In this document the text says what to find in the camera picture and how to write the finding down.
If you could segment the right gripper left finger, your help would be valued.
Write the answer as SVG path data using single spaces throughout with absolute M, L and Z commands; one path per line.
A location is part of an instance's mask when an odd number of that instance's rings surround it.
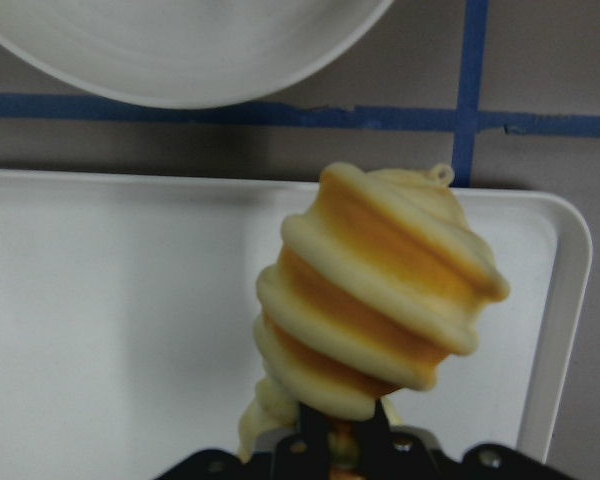
M 330 471 L 328 422 L 306 406 L 292 427 L 258 435 L 250 459 L 221 449 L 199 450 L 168 468 L 160 479 L 327 479 Z

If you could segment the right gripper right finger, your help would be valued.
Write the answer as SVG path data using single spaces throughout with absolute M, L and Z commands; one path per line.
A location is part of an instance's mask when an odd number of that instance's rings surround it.
M 359 424 L 360 469 L 368 479 L 567 479 L 516 450 L 481 443 L 459 460 L 447 456 L 423 429 L 392 427 L 381 402 Z

